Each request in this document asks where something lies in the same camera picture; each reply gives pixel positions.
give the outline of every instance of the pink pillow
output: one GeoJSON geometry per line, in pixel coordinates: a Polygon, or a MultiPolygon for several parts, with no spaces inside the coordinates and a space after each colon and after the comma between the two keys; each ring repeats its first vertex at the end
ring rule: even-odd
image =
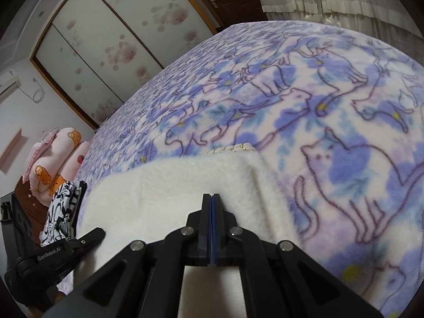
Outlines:
{"type": "Polygon", "coordinates": [[[40,200],[39,193],[46,191],[63,162],[79,145],[81,134],[74,128],[60,130],[48,149],[35,161],[29,174],[33,195],[40,200]]]}
{"type": "Polygon", "coordinates": [[[29,156],[25,161],[24,173],[22,175],[22,184],[25,184],[29,180],[29,172],[31,172],[32,165],[34,162],[44,153],[46,149],[53,142],[56,134],[59,132],[59,128],[54,128],[47,134],[45,134],[40,141],[32,146],[29,156]]]}
{"type": "Polygon", "coordinates": [[[52,201],[52,197],[57,189],[63,183],[66,183],[69,180],[73,180],[77,174],[82,161],[84,160],[85,155],[90,148],[91,143],[85,141],[81,143],[75,151],[65,160],[62,167],[58,170],[56,177],[52,180],[49,188],[46,191],[40,193],[39,201],[41,204],[48,207],[52,201]]]}

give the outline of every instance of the yellow spot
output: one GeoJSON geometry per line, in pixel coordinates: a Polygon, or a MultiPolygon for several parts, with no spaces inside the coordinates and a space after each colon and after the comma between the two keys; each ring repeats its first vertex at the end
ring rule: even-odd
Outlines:
{"type": "Polygon", "coordinates": [[[348,265],[342,273],[342,279],[345,282],[353,282],[359,279],[360,268],[359,265],[351,264],[348,265]]]}
{"type": "Polygon", "coordinates": [[[387,318],[398,318],[400,316],[399,311],[393,311],[391,314],[387,316],[387,318]]]}

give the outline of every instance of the bed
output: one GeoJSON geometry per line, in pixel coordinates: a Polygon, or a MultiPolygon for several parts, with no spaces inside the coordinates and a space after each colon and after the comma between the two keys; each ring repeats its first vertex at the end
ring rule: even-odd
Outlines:
{"type": "Polygon", "coordinates": [[[302,249],[395,318],[424,274],[423,82],[416,61],[354,31],[233,25],[103,123],[75,181],[89,195],[112,173],[249,143],[275,173],[302,249]]]}
{"type": "Polygon", "coordinates": [[[305,20],[378,38],[424,64],[424,39],[399,0],[261,0],[269,20],[305,20]]]}

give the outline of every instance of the air conditioner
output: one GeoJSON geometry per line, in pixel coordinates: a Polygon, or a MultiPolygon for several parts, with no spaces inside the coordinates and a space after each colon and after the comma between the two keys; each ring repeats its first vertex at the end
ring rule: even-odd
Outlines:
{"type": "Polygon", "coordinates": [[[14,86],[19,86],[19,80],[16,72],[10,69],[0,76],[0,96],[14,86]]]}

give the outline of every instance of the triangular cutout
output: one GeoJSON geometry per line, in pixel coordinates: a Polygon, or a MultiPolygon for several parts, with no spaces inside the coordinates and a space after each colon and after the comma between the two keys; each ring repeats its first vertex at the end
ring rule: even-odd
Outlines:
{"type": "Polygon", "coordinates": [[[336,287],[313,271],[304,262],[299,262],[298,267],[317,305],[324,305],[340,295],[336,287]]]}
{"type": "Polygon", "coordinates": [[[124,262],[116,264],[111,271],[104,274],[92,286],[84,291],[84,298],[91,300],[100,306],[108,306],[124,270],[124,262]]]}

